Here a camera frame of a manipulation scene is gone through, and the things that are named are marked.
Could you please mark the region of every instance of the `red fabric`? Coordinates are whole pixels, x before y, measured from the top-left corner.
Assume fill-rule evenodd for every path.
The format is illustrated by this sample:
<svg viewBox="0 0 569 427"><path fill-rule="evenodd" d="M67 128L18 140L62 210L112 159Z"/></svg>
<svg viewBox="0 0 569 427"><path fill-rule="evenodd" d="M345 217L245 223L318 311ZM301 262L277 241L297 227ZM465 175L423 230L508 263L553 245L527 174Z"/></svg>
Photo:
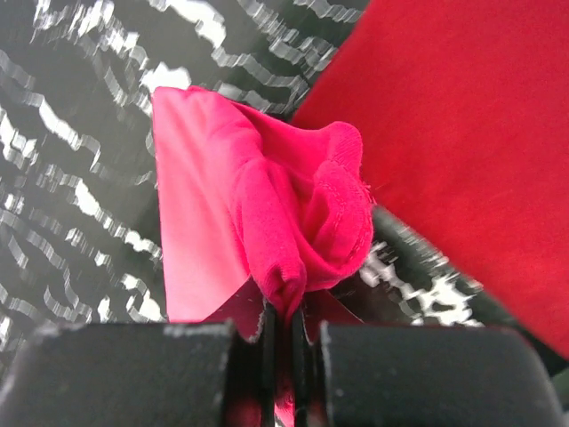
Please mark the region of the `red fabric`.
<svg viewBox="0 0 569 427"><path fill-rule="evenodd" d="M569 357L569 2L375 0L293 120Z"/></svg>
<svg viewBox="0 0 569 427"><path fill-rule="evenodd" d="M303 131L197 87L153 97L171 321L201 321L251 273L287 317L366 257L371 202L356 129Z"/></svg>

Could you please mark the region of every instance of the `pink cloth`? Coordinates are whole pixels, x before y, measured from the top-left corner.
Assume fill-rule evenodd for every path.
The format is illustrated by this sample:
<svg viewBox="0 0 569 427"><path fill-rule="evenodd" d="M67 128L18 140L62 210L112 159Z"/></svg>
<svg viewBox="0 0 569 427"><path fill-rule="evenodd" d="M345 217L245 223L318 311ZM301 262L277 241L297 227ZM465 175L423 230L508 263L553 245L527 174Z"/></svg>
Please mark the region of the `pink cloth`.
<svg viewBox="0 0 569 427"><path fill-rule="evenodd" d="M198 87L153 97L171 321L201 321L251 274L287 317L354 273L372 239L362 141L297 129Z"/></svg>

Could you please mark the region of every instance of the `crumpled pink fabric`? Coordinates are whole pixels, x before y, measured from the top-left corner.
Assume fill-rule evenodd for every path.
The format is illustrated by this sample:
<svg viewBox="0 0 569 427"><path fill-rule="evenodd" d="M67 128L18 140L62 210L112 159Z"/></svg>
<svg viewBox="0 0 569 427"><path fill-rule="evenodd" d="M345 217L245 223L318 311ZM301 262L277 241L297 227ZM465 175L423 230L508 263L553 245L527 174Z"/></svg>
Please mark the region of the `crumpled pink fabric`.
<svg viewBox="0 0 569 427"><path fill-rule="evenodd" d="M289 318L361 266L373 228L353 126L301 130L194 86L152 102L171 321L205 319L249 275Z"/></svg>

